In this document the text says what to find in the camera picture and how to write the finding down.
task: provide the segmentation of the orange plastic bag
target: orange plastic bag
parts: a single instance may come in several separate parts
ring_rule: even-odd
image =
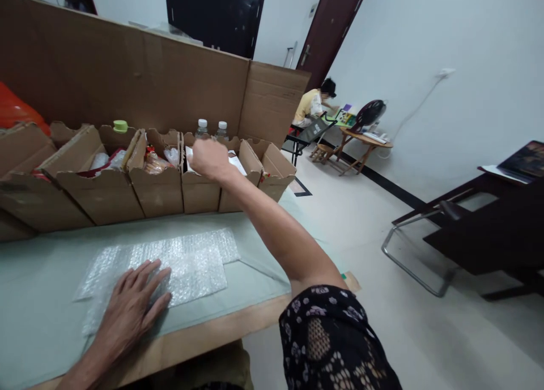
[[[44,134],[51,136],[49,125],[41,115],[0,82],[0,128],[11,128],[17,122],[35,122]]]

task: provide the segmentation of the light green table mat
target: light green table mat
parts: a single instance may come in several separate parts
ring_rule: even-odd
[[[347,271],[287,189],[280,204]],[[41,235],[0,244],[0,388],[25,388],[64,374],[90,340],[82,336],[88,303],[74,293],[97,250],[230,227],[241,262],[225,266],[228,288],[170,308],[158,335],[210,320],[290,291],[287,276],[243,213],[177,215]]]

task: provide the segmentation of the black fan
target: black fan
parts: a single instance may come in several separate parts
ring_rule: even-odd
[[[382,100],[370,101],[355,117],[355,125],[351,127],[350,132],[361,133],[364,126],[376,122],[384,114],[385,110],[386,106]]]

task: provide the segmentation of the black folding chair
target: black folding chair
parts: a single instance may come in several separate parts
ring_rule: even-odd
[[[296,166],[296,160],[299,156],[302,156],[304,148],[309,146],[316,139],[321,139],[325,132],[332,128],[337,122],[338,120],[329,120],[325,116],[324,120],[322,118],[314,119],[313,122],[304,129],[296,125],[291,125],[292,128],[301,130],[301,132],[297,136],[292,134],[287,135],[282,150],[289,152],[292,155],[291,163]]]

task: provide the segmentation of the bottle cap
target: bottle cap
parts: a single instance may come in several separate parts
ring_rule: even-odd
[[[117,133],[126,133],[126,130],[129,128],[129,125],[126,121],[118,120],[113,122],[113,130]]]

